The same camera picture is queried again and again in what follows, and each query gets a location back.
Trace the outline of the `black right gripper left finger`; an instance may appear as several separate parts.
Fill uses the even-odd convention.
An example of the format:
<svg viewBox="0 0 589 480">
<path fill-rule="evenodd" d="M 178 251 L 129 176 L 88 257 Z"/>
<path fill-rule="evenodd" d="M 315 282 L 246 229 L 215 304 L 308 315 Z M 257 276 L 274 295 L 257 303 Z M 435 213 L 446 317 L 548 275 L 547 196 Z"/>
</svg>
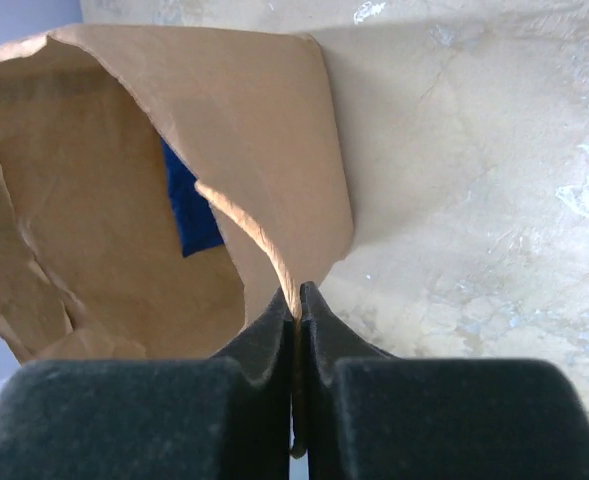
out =
<svg viewBox="0 0 589 480">
<path fill-rule="evenodd" d="M 282 293 L 201 360 L 42 360 L 0 391 L 0 479 L 285 479 Z"/>
</svg>

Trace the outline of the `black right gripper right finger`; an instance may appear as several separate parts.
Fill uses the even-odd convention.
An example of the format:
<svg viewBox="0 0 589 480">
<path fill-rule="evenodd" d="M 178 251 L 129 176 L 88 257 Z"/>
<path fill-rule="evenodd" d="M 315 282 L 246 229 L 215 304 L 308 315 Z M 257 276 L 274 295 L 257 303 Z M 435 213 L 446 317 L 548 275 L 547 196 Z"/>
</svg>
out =
<svg viewBox="0 0 589 480">
<path fill-rule="evenodd" d="M 302 286 L 313 479 L 589 479 L 589 421 L 553 364 L 399 358 Z"/>
</svg>

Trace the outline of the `blue snack bag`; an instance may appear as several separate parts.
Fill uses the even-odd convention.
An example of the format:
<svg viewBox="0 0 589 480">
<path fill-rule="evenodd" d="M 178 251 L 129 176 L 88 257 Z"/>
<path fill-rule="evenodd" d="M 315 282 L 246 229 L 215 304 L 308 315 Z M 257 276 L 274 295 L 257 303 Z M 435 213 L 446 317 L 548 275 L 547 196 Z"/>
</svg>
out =
<svg viewBox="0 0 589 480">
<path fill-rule="evenodd" d="M 211 208 L 195 188 L 196 177 L 171 146 L 161 139 L 168 196 L 176 221 L 183 257 L 224 244 Z"/>
</svg>

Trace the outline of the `brown paper bag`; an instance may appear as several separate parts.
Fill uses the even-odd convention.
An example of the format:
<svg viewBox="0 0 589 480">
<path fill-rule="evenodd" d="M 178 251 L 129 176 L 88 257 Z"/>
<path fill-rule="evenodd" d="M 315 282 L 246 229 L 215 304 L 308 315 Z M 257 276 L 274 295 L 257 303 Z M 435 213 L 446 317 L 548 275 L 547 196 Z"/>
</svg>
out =
<svg viewBox="0 0 589 480">
<path fill-rule="evenodd" d="M 161 139 L 224 244 L 183 257 Z M 70 25 L 0 46 L 0 338 L 39 360 L 204 358 L 348 252 L 306 35 Z"/>
</svg>

